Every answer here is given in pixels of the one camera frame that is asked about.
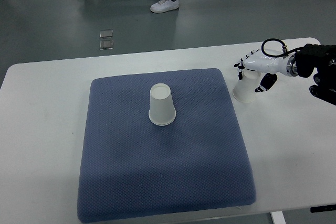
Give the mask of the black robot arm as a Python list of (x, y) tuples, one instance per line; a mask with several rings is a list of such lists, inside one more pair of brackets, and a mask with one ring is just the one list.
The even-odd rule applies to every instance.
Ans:
[[(264, 49), (270, 41), (279, 42), (282, 45), (282, 53), (271, 55)], [(278, 63), (280, 69), (292, 77), (308, 78), (313, 76), (314, 85), (309, 87), (312, 96), (335, 105), (335, 45), (306, 44), (292, 50), (280, 39), (270, 38), (261, 44), (263, 55), (281, 59)]]

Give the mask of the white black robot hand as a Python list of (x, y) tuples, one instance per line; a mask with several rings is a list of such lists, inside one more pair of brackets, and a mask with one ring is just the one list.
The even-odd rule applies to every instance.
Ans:
[(243, 80), (244, 69), (265, 73), (260, 85), (254, 90), (256, 93), (268, 91), (278, 80), (277, 73), (289, 77), (298, 76), (294, 55), (285, 57), (267, 56), (261, 49), (251, 51), (242, 57), (234, 67), (238, 69), (239, 81)]

